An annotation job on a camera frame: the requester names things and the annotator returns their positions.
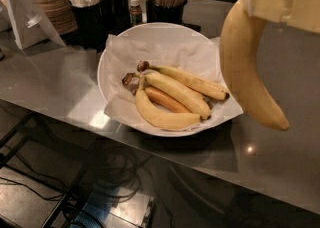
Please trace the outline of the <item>black cup with wrapped straws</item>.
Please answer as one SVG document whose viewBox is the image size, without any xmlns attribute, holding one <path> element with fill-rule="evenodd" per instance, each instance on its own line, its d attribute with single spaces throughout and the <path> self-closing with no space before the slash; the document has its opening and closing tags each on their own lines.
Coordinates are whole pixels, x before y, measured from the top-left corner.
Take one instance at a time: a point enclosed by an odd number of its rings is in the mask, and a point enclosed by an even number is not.
<svg viewBox="0 0 320 228">
<path fill-rule="evenodd" d="M 101 0 L 69 0 L 84 48 L 99 50 L 105 41 Z"/>
</svg>

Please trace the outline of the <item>small orange banana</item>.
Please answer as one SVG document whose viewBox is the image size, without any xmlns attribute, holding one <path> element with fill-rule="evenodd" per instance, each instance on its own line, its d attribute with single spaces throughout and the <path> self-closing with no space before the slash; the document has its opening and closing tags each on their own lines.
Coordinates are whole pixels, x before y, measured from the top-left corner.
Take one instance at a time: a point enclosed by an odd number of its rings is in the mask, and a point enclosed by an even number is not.
<svg viewBox="0 0 320 228">
<path fill-rule="evenodd" d="M 184 105 L 155 87 L 147 87 L 145 92 L 152 102 L 174 113 L 189 113 L 189 110 Z"/>
</svg>

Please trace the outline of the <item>yellow banana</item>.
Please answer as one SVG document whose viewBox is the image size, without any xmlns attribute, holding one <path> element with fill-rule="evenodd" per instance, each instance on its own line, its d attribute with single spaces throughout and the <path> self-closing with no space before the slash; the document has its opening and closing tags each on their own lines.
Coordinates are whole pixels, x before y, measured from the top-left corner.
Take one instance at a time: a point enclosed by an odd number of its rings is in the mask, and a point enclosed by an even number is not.
<svg viewBox="0 0 320 228">
<path fill-rule="evenodd" d="M 265 20 L 248 15 L 243 0 L 233 5 L 220 36 L 221 72 L 232 96 L 252 119 L 286 131 L 289 122 L 257 69 L 257 50 L 265 24 Z"/>
<path fill-rule="evenodd" d="M 135 105 L 139 114 L 151 125 L 164 130 L 184 130 L 200 122 L 200 116 L 194 113 L 172 113 L 157 108 L 144 89 L 145 77 L 139 78 L 135 94 Z"/>
<path fill-rule="evenodd" d="M 189 110 L 189 113 L 198 114 L 202 120 L 207 120 L 211 117 L 211 109 L 200 93 L 191 90 L 175 79 L 157 72 L 143 74 L 143 76 L 148 84 L 147 87 L 155 87 L 165 92 L 184 105 Z"/>
<path fill-rule="evenodd" d="M 224 86 L 211 82 L 183 69 L 166 65 L 152 66 L 148 61 L 140 61 L 138 63 L 137 70 L 139 72 L 143 72 L 147 69 L 169 76 L 183 85 L 215 100 L 222 101 L 227 100 L 230 97 L 228 90 Z"/>
</svg>

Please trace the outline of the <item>white paper bag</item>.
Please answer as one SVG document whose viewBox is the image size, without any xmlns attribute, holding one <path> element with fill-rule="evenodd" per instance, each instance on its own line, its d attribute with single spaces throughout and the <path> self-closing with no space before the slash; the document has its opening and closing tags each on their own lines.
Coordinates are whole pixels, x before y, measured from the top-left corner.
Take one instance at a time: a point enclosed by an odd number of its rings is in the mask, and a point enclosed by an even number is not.
<svg viewBox="0 0 320 228">
<path fill-rule="evenodd" d="M 47 39 L 64 46 L 59 33 L 36 0 L 4 0 L 1 7 L 8 14 L 20 50 Z"/>
</svg>

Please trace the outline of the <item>black cup with utensils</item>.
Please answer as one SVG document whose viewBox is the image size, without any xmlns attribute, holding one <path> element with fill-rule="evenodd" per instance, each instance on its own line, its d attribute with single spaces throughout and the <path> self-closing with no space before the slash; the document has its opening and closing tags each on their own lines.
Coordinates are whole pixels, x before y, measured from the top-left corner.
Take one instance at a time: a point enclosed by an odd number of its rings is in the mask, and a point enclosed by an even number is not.
<svg viewBox="0 0 320 228">
<path fill-rule="evenodd" d="M 101 9 L 107 32 L 119 34 L 130 27 L 128 0 L 102 0 Z"/>
</svg>

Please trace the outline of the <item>blue grey box on floor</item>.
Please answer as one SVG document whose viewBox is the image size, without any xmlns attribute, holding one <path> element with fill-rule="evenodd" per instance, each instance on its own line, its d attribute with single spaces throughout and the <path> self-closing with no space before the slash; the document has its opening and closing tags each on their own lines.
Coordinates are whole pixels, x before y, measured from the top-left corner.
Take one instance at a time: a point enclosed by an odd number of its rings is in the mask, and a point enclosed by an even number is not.
<svg viewBox="0 0 320 228">
<path fill-rule="evenodd" d="M 70 228 L 149 228 L 154 198 L 99 181 Z"/>
</svg>

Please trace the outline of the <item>small brown glass bottle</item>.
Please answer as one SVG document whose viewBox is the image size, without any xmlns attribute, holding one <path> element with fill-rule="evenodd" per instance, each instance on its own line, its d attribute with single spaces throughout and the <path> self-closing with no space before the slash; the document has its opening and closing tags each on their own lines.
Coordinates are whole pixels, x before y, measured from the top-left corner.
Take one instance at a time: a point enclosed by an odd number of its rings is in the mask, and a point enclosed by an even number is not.
<svg viewBox="0 0 320 228">
<path fill-rule="evenodd" d="M 131 17 L 131 24 L 133 26 L 142 23 L 142 8 L 140 5 L 140 0 L 130 0 L 129 12 Z"/>
</svg>

